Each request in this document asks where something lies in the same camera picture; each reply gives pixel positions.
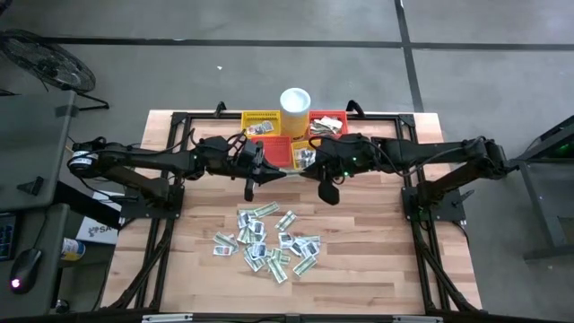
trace black mouse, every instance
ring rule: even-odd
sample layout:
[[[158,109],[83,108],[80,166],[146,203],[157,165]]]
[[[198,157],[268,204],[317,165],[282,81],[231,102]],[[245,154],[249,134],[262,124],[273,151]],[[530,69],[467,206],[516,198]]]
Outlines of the black mouse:
[[[13,293],[23,294],[34,287],[41,258],[42,251],[35,248],[24,250],[16,257],[10,272],[10,289]]]

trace wooden table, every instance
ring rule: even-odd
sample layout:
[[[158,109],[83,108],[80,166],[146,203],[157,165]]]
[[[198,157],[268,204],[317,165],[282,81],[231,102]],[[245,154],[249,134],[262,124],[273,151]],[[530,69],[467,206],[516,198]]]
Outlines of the wooden table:
[[[150,111],[142,147],[165,148],[172,112]],[[443,141],[437,114],[418,113],[414,118],[420,143]],[[196,120],[192,127],[196,128],[196,138],[229,136],[239,131],[239,121]],[[396,137],[390,122],[354,121],[349,128],[351,133]],[[447,165],[425,167],[427,179],[448,171]],[[142,173],[159,176],[154,170]],[[186,200],[171,242],[162,311],[423,313],[412,230],[400,203],[403,181],[397,175],[371,172],[347,179],[340,187],[341,203],[337,206],[322,202],[317,196],[317,182],[308,179],[287,178],[265,184],[256,190],[253,203],[243,200],[244,185],[241,179],[231,181],[207,174],[186,182]],[[299,216],[288,231],[318,234],[323,242],[317,265],[297,279],[292,268],[299,260],[293,257],[286,270],[289,279],[281,285],[265,270],[252,272],[241,253],[230,258],[212,255],[216,232],[238,235],[238,208],[255,208],[272,201],[280,204],[281,212],[263,219],[268,246],[277,245],[274,225],[288,210]],[[102,306],[115,301],[140,269],[149,227],[149,220],[136,220],[119,233]],[[452,223],[437,223],[437,233],[446,272],[480,308],[464,235]],[[433,300],[439,304],[432,274],[430,285]],[[150,284],[146,303],[152,288]]]

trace paper money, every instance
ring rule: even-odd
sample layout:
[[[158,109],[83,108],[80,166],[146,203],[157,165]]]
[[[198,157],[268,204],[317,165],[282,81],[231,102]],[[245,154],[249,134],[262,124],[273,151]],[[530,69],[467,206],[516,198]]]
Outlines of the paper money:
[[[232,254],[238,253],[239,252],[239,244],[235,240],[235,235],[230,234],[229,236],[227,236],[227,238],[229,238],[231,240],[231,242],[233,242],[233,251],[231,253]]]
[[[272,202],[268,205],[264,205],[253,210],[253,213],[257,219],[261,219],[262,217],[267,216],[275,211],[279,211],[279,205],[277,202]]]
[[[308,242],[315,242],[319,247],[321,246],[321,236],[301,236],[297,239],[302,239]]]
[[[249,223],[248,227],[255,234],[263,234],[263,231],[265,229],[264,223],[260,221],[252,221]]]
[[[297,256],[301,257],[303,255],[303,244],[301,240],[295,240],[290,247],[290,250]]]
[[[283,268],[281,268],[281,265],[279,265],[279,261],[275,259],[269,259],[267,260],[267,265],[271,269],[273,276],[275,276],[277,283],[280,284],[287,280],[287,275],[283,271]]]
[[[281,255],[281,259],[279,259],[279,265],[287,266],[287,265],[289,265],[290,261],[291,261],[291,257],[289,257],[289,255]]]
[[[215,246],[213,254],[215,256],[231,256],[232,248],[228,246]]]
[[[247,227],[239,230],[239,236],[237,237],[237,241],[244,243],[244,244],[248,244],[250,233],[251,233],[251,230],[248,229]]]
[[[289,249],[295,239],[287,232],[279,232],[279,248]]]
[[[293,268],[293,272],[295,272],[295,275],[301,277],[301,275],[309,271],[316,263],[317,260],[315,259],[315,257],[309,256],[303,259],[303,261],[301,261],[297,266],[295,266]]]
[[[257,242],[257,236],[254,232],[252,232],[249,228],[246,228],[248,231],[248,243]]]
[[[315,242],[307,242],[307,244],[305,244],[301,249],[303,251],[303,257],[305,258],[308,258],[309,256],[314,257],[319,253],[319,247]]]
[[[237,215],[239,215],[239,214],[241,214],[241,213],[246,213],[246,214],[248,214],[248,216],[249,216],[250,219],[255,219],[255,218],[256,218],[256,217],[255,217],[255,212],[253,212],[253,210],[248,210],[248,209],[243,209],[243,210],[241,210],[241,209],[239,209],[239,210],[237,211]]]
[[[262,258],[253,260],[247,249],[243,249],[243,258],[254,272],[257,272],[265,265],[265,261]]]
[[[283,251],[281,249],[274,248],[271,250],[271,259],[275,259],[277,261],[280,261],[282,254],[283,254]]]
[[[237,214],[237,225],[240,229],[248,226],[250,220],[251,219],[249,218],[249,214],[247,212],[240,212]]]
[[[285,231],[293,221],[297,218],[297,215],[293,211],[287,211],[287,213],[279,220],[279,222],[275,225],[275,229],[279,231]]]
[[[221,232],[217,232],[213,237],[213,241],[215,241],[218,245],[231,247],[231,249],[235,249],[237,242],[235,239],[231,239],[230,237],[223,235]]]
[[[266,133],[273,131],[273,124],[269,120],[263,121],[263,123],[261,123],[261,126],[263,127]]]
[[[255,242],[263,242],[265,240],[265,237],[267,237],[267,232],[263,232],[263,234],[256,234],[255,235]]]
[[[264,242],[256,242],[248,248],[252,259],[264,258],[267,255],[267,248]]]

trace black desk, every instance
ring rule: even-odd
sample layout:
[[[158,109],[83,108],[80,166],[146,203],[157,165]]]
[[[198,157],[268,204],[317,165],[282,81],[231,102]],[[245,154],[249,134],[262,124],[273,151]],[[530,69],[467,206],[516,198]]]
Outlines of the black desk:
[[[64,155],[68,130],[78,114],[74,100],[73,92],[0,98],[0,211],[22,212],[16,228],[16,255],[32,248],[44,221],[44,210],[48,209],[37,245],[43,255],[34,287],[25,294],[13,294],[8,289],[13,261],[0,262],[0,320],[48,313],[59,288],[59,269],[69,266],[60,262],[68,218],[77,220],[86,215],[119,228],[118,211],[60,181],[60,168],[67,161]],[[43,179],[37,194],[18,188],[37,177]],[[67,238],[74,238],[70,232],[67,234]],[[85,263],[80,260],[74,265]]]
[[[34,209],[22,214],[19,225],[22,234],[17,241],[16,255],[32,248],[42,223],[44,210]],[[23,295],[10,291],[8,277],[12,261],[0,262],[0,319],[47,314],[57,288],[57,271],[64,238],[65,223],[70,213],[68,205],[52,205],[47,210],[47,220],[39,241],[42,250],[39,275],[34,288]]]

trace gray floor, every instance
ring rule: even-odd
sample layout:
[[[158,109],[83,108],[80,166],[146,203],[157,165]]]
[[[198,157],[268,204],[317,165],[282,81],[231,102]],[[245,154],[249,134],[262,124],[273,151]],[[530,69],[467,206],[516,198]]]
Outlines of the gray floor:
[[[413,41],[574,42],[569,0],[403,3]],[[16,0],[0,27],[46,36],[400,40],[391,0]],[[400,49],[65,47],[96,74],[92,94],[113,105],[83,113],[73,124],[76,140],[138,142],[149,109],[213,109],[220,100],[230,109],[277,109],[292,86],[310,93],[313,109],[355,99],[368,111],[413,111]],[[574,110],[574,52],[415,50],[414,61],[424,109],[439,113],[447,140],[485,135],[513,157]],[[0,88],[44,91],[4,60],[0,71]],[[572,320],[572,258],[522,260],[544,246],[522,179],[511,174],[469,188],[476,189],[465,209],[484,308]],[[91,307],[97,284],[79,283],[98,270],[71,274],[75,310]]]

